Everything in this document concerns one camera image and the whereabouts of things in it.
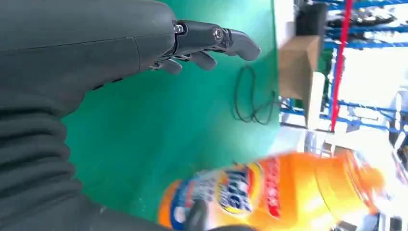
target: red pole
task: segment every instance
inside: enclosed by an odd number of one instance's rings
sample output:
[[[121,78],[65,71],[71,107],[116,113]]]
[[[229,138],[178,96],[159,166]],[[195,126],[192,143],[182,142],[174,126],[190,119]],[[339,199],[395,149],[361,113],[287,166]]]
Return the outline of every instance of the red pole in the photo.
[[[339,110],[340,106],[338,104],[338,97],[339,97],[339,86],[340,82],[342,80],[342,72],[343,72],[343,51],[345,48],[345,43],[348,39],[348,29],[350,28],[350,16],[351,16],[351,10],[353,8],[353,0],[346,0],[345,4],[345,15],[344,15],[344,21],[342,24],[342,33],[340,36],[340,47],[339,47],[339,52],[337,54],[337,68],[336,68],[336,73],[334,76],[334,94],[333,94],[333,107],[332,107],[332,113],[331,113],[331,130],[334,131],[334,127],[336,126],[337,122],[337,117],[339,116]]]

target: green mat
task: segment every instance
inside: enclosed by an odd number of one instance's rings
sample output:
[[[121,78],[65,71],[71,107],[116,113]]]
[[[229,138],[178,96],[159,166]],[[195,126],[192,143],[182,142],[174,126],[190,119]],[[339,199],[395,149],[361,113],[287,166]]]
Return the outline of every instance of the green mat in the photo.
[[[163,190],[196,171],[267,155],[279,126],[275,108],[268,126],[234,118],[233,96],[241,67],[257,75],[255,103],[277,90],[273,6],[270,0],[165,0],[178,19],[217,23],[248,33],[262,48],[245,62],[213,54],[215,70],[183,64],[178,76],[145,72],[89,93],[67,117],[67,143],[84,193],[105,205],[156,220]],[[250,113],[250,73],[239,106]],[[266,118],[267,112],[259,117]]]

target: tide logo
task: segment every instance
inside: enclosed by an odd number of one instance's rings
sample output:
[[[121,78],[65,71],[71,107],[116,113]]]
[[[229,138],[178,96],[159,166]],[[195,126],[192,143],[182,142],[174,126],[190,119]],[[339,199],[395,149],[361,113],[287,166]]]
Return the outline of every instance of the tide logo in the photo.
[[[259,202],[263,172],[257,163],[225,170],[217,190],[219,204],[234,215],[250,214]]]

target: detergent bottle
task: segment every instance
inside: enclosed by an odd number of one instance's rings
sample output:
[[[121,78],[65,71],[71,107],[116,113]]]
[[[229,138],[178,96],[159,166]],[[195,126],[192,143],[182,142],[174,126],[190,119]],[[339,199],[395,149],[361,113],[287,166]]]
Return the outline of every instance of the detergent bottle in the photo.
[[[344,216],[389,206],[388,178],[406,188],[404,170],[390,163],[391,174],[371,166],[358,152],[332,158],[293,152],[208,171],[171,184],[158,221],[184,230],[186,216],[199,199],[208,207],[206,230],[239,224],[259,231],[328,231]]]

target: black cable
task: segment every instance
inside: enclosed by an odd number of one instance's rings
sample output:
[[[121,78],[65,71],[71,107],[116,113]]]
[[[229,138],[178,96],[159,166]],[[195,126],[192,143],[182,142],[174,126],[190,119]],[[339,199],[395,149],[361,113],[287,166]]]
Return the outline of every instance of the black cable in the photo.
[[[251,74],[252,74],[252,86],[251,86],[251,110],[252,110],[252,112],[251,112],[251,114],[250,114],[250,116],[249,116],[248,118],[244,118],[244,117],[241,115],[240,110],[239,110],[239,107],[238,107],[238,88],[239,88],[239,86],[240,86],[240,84],[241,84],[242,75],[243,75],[243,73],[244,73],[244,71],[245,71],[246,69],[248,69],[248,70],[251,72]],[[236,85],[235,85],[235,95],[234,95],[235,113],[237,114],[238,118],[239,118],[241,121],[245,122],[245,123],[256,122],[256,123],[259,123],[259,124],[262,124],[262,125],[268,125],[268,124],[270,123],[270,120],[271,120],[271,117],[272,117],[273,105],[274,105],[274,104],[283,104],[283,105],[285,105],[285,104],[284,104],[284,103],[281,103],[281,102],[276,102],[276,101],[275,101],[276,93],[275,93],[275,91],[272,91],[272,92],[271,92],[272,100],[269,101],[269,102],[267,102],[267,103],[264,103],[264,104],[260,105],[260,106],[257,107],[257,108],[255,108],[255,105],[254,105],[255,83],[256,83],[256,73],[255,73],[255,70],[254,70],[251,66],[249,66],[249,65],[246,65],[246,66],[242,67],[242,68],[240,69],[240,72],[239,72],[238,76],[237,76],[237,82],[236,82]],[[268,106],[270,107],[270,109],[269,109],[269,114],[268,114],[268,118],[267,118],[267,120],[266,120],[265,122],[262,122],[262,121],[256,116],[256,114],[257,114],[260,110],[262,110],[262,109],[264,109],[264,108],[266,108],[266,107],[268,107]]]

